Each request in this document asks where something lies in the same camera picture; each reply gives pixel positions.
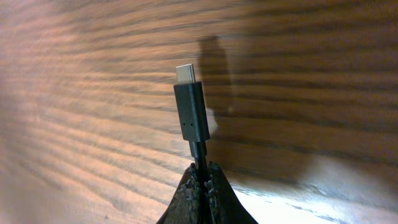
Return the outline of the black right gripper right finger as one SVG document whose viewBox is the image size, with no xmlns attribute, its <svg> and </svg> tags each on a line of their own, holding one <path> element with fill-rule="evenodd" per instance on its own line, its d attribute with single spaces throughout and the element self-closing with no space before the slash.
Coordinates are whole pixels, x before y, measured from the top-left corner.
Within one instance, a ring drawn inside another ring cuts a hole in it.
<svg viewBox="0 0 398 224">
<path fill-rule="evenodd" d="M 237 198 L 218 164 L 208 164 L 207 199 L 210 217 L 215 224 L 258 224 Z"/>
</svg>

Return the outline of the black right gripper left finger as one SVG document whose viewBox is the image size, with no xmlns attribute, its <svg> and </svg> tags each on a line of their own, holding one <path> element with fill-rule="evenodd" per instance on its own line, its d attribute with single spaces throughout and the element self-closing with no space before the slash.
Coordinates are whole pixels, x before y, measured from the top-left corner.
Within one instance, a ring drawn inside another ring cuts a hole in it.
<svg viewBox="0 0 398 224">
<path fill-rule="evenodd" d="M 184 171 L 177 189 L 157 224 L 199 224 L 202 190 L 195 163 Z"/>
</svg>

